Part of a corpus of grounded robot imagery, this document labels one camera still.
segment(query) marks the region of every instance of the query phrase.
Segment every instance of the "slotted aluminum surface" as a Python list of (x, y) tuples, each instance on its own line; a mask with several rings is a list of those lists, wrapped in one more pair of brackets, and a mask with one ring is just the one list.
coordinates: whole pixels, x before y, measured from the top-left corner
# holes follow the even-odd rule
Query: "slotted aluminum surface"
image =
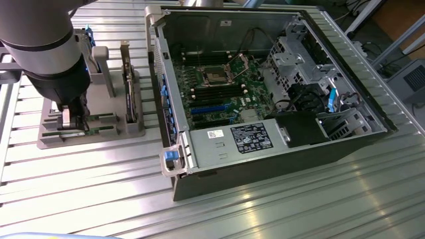
[(285, 6), (309, 11), (400, 131), (337, 163), (172, 202), (172, 183), (161, 175), (157, 157), (161, 139), (144, 33), (148, 3), (175, 4), (99, 1), (72, 19), (76, 27), (88, 23), (97, 45), (109, 47), (112, 70), (121, 65), (120, 40), (131, 41), (148, 113), (145, 137), (39, 150), (40, 95), (25, 78), (1, 88), (0, 97), (9, 94), (11, 101), (5, 111), (0, 109), (0, 235), (47, 232), (129, 239), (424, 236), (424, 130), (402, 113), (398, 100), (357, 58), (326, 13), (314, 7)]

